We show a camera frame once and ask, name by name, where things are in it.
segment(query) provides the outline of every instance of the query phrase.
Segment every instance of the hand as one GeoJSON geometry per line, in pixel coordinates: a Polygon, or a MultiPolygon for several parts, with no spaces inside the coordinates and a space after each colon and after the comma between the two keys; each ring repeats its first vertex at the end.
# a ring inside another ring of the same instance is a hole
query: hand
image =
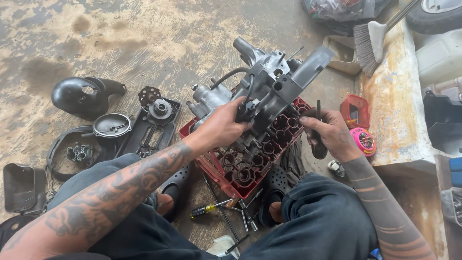
{"type": "Polygon", "coordinates": [[[321,109],[322,122],[314,118],[315,114],[316,108],[311,108],[300,118],[310,145],[316,145],[316,140],[310,138],[312,130],[315,130],[321,135],[322,143],[330,154],[339,162],[351,161],[363,155],[340,112],[321,109]]]}
{"type": "Polygon", "coordinates": [[[237,107],[244,101],[240,97],[217,107],[215,112],[195,131],[204,141],[209,141],[210,149],[228,146],[235,142],[244,131],[252,128],[249,122],[235,123],[237,107]]]}

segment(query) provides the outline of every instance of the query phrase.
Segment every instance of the red plastic crate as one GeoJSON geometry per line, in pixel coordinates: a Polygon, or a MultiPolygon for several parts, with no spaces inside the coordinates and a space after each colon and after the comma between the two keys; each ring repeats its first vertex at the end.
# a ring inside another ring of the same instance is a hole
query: red plastic crate
{"type": "Polygon", "coordinates": [[[362,97],[356,95],[348,95],[346,99],[340,105],[340,113],[342,114],[343,120],[350,121],[352,111],[350,105],[353,105],[358,108],[358,120],[356,122],[349,123],[348,127],[350,129],[361,127],[368,129],[371,122],[369,121],[369,102],[362,97]]]}
{"type": "MultiPolygon", "coordinates": [[[[300,113],[311,108],[299,97],[294,100],[294,106],[300,113]]],[[[223,148],[212,149],[195,161],[230,198],[247,198],[272,164],[302,135],[303,127],[291,115],[286,110],[276,118],[271,126],[275,135],[263,140],[261,150],[250,164],[242,160],[240,152],[225,151],[223,148]]],[[[194,118],[179,130],[181,139],[190,134],[197,120],[198,118],[194,118]]]]}

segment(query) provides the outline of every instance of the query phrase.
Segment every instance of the tire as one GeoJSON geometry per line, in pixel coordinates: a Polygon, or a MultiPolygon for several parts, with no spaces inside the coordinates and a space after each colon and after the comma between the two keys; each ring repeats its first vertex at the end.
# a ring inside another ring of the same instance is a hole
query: tire
{"type": "Polygon", "coordinates": [[[416,6],[407,16],[409,27],[421,34],[441,34],[462,28],[462,6],[442,13],[427,13],[422,5],[416,6]]]}

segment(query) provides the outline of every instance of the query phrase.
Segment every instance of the stained floor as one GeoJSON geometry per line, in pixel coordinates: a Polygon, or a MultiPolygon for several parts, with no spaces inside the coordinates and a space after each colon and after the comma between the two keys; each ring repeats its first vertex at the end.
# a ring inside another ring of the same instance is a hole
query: stained floor
{"type": "MultiPolygon", "coordinates": [[[[16,162],[43,168],[60,133],[91,124],[52,105],[51,90],[64,78],[96,76],[126,84],[124,96],[110,98],[108,113],[136,115],[137,93],[144,86],[157,87],[163,96],[184,104],[192,100],[192,84],[209,84],[211,77],[245,65],[232,47],[238,36],[266,51],[290,54],[304,45],[298,55],[304,59],[327,34],[309,20],[300,0],[0,1],[1,165],[16,162]]],[[[235,86],[239,80],[235,77],[226,84],[235,86]]],[[[301,96],[309,104],[321,99],[323,107],[338,109],[350,93],[354,93],[353,78],[326,69],[301,96]]],[[[177,125],[192,117],[183,107],[177,125]]],[[[329,158],[314,159],[306,142],[304,151],[308,169],[329,174],[329,158]]],[[[197,223],[190,221],[191,208],[212,200],[199,177],[192,191],[174,225],[206,249],[211,238],[230,232],[218,212],[197,223]]],[[[3,198],[0,201],[0,221],[4,221],[12,215],[4,211],[3,198]]],[[[229,215],[243,236],[241,215],[229,215]]],[[[251,231],[241,249],[264,232],[251,231]]]]}

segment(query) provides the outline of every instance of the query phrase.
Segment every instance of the yellow screwdriver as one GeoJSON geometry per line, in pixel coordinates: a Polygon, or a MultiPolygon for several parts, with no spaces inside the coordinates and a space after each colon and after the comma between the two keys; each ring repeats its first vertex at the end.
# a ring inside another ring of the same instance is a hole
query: yellow screwdriver
{"type": "Polygon", "coordinates": [[[226,201],[223,201],[223,202],[220,202],[220,203],[217,203],[217,204],[215,204],[215,203],[210,203],[210,204],[208,204],[208,205],[202,205],[202,206],[200,206],[200,207],[197,207],[197,208],[195,208],[195,209],[193,209],[193,210],[191,211],[191,218],[198,217],[198,216],[201,216],[201,215],[205,215],[205,214],[207,214],[207,213],[209,213],[209,212],[215,210],[216,207],[218,207],[218,206],[220,206],[220,205],[222,205],[222,204],[225,204],[225,203],[227,203],[227,202],[230,202],[230,201],[232,201],[232,200],[234,200],[234,199],[231,198],[231,199],[229,199],[229,200],[226,200],[226,201]]]}

